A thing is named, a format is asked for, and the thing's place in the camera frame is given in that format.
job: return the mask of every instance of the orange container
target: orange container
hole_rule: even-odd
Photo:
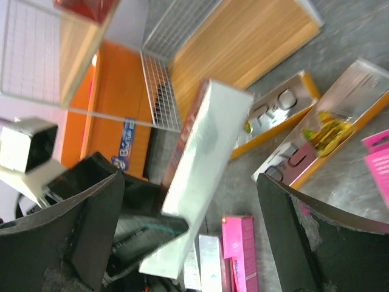
[[[138,52],[104,41],[97,62],[88,69],[70,107],[152,122],[142,61]],[[119,155],[123,122],[67,112],[61,163],[71,167],[95,151],[108,160]],[[136,125],[125,158],[125,173],[143,177],[151,128]]]

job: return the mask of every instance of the blue label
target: blue label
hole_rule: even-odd
[[[122,138],[119,145],[119,153],[117,156],[112,156],[111,162],[118,169],[128,170],[129,156],[134,140],[135,119],[126,118],[123,123]]]

